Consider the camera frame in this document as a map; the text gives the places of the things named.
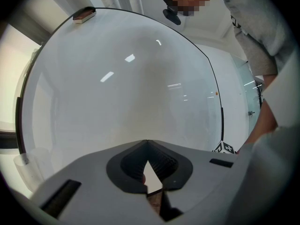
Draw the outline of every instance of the ceiling light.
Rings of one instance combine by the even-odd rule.
[[[135,56],[134,56],[133,54],[131,54],[130,56],[128,56],[128,57],[125,58],[125,61],[126,61],[126,62],[131,62],[131,61],[133,61],[134,59],[135,59]]]
[[[113,72],[109,72],[108,74],[106,74],[101,80],[100,82],[104,83],[107,79],[109,79],[111,76],[113,75]]]
[[[260,87],[260,86],[262,86],[262,84],[261,84],[261,85],[258,85],[257,87],[254,87],[253,89],[258,88],[258,87]]]
[[[250,84],[250,83],[254,83],[254,80],[252,81],[252,82],[248,82],[247,84],[245,84],[244,86],[246,86],[246,85],[248,85],[248,84]]]
[[[177,86],[180,86],[181,83],[178,83],[178,84],[172,84],[172,85],[168,85],[168,88],[171,88],[171,87],[177,87]]]

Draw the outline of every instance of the person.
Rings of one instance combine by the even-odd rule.
[[[173,10],[189,15],[209,0],[164,0]],[[234,34],[248,59],[252,75],[262,75],[267,88],[281,71],[296,42],[284,18],[270,0],[224,0]],[[255,143],[276,129],[274,115],[264,100],[256,125],[244,144]]]

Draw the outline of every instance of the black slot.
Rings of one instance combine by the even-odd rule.
[[[177,208],[172,208],[169,198],[165,192],[163,192],[162,198],[161,198],[161,207],[160,207],[160,212],[159,215],[164,221],[170,221],[180,215],[182,215],[183,212],[181,212]]]
[[[16,134],[0,131],[0,149],[16,149],[16,148],[18,148]]]
[[[215,159],[215,158],[211,159],[210,163],[220,165],[223,167],[229,167],[229,168],[231,168],[233,166],[232,162],[227,162],[227,161],[223,161],[223,160],[219,160],[219,159]]]
[[[41,209],[50,216],[57,218],[80,186],[80,182],[73,180],[66,181]]]

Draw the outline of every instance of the ceiling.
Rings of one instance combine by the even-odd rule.
[[[154,18],[182,34],[195,38],[222,39],[230,28],[230,12],[223,0],[210,0],[205,7],[200,7],[194,16],[181,16],[181,25],[177,26],[163,15],[166,4],[163,0],[141,0],[144,15]]]

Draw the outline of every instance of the gray sleeve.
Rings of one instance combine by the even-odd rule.
[[[247,56],[253,76],[276,75],[278,73],[274,57],[269,55],[262,44],[249,34],[245,35],[239,28],[234,28],[234,34]]]
[[[270,0],[224,0],[232,16],[254,40],[274,57],[278,71],[296,42],[284,18]]]

